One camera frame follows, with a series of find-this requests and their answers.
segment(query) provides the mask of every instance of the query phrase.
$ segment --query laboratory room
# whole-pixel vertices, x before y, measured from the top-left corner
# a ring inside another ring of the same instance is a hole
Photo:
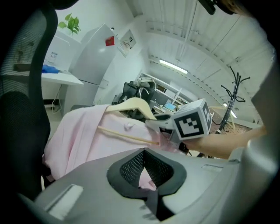
[[[29,212],[21,220],[235,224],[266,216],[262,200],[277,189],[280,161],[273,7],[30,4],[16,6],[21,19],[0,58],[7,191],[13,211]]]

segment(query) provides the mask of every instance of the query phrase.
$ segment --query poster on wall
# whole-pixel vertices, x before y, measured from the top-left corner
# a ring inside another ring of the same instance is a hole
[[[135,44],[136,44],[136,41],[132,35],[131,30],[129,30],[121,38],[118,49],[124,55],[124,57],[126,57],[129,53],[129,51],[134,47]]]

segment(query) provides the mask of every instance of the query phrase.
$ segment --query computer monitor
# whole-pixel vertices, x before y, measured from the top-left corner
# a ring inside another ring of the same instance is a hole
[[[164,107],[165,107],[166,109],[170,110],[170,111],[173,111],[173,110],[176,108],[176,106],[173,105],[172,103],[166,103],[166,104],[164,105]]]

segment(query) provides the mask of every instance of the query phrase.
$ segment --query ceiling pipe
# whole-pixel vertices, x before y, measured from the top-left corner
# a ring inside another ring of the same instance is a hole
[[[181,54],[180,54],[180,57],[179,57],[179,61],[181,60],[182,56],[183,56],[183,53],[185,51],[185,48],[186,48],[186,43],[187,43],[187,40],[189,38],[189,34],[191,32],[191,27],[192,27],[192,24],[193,24],[193,19],[194,19],[194,15],[196,13],[196,6],[197,6],[197,0],[195,2],[193,2],[193,5],[192,5],[192,11],[191,11],[191,15],[189,16],[189,23],[188,23],[188,29],[185,33],[185,41],[183,43],[183,50],[181,51]]]

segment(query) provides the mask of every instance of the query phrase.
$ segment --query fluorescent ceiling light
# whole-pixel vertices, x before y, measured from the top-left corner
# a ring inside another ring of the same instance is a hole
[[[231,111],[231,115],[233,115],[234,118],[237,118],[237,116],[233,113],[233,111]]]
[[[187,73],[188,73],[186,70],[184,70],[184,69],[182,69],[182,68],[180,68],[180,67],[178,67],[178,66],[176,66],[176,65],[174,65],[174,64],[171,64],[171,63],[169,63],[169,62],[167,62],[167,61],[163,61],[163,60],[159,59],[159,62],[162,63],[162,64],[164,64],[164,65],[167,65],[167,66],[170,66],[170,67],[172,67],[172,68],[175,68],[175,69],[177,69],[178,71],[183,72],[184,74],[187,74]]]
[[[234,118],[237,118],[237,116],[231,111],[231,115],[233,115]]]

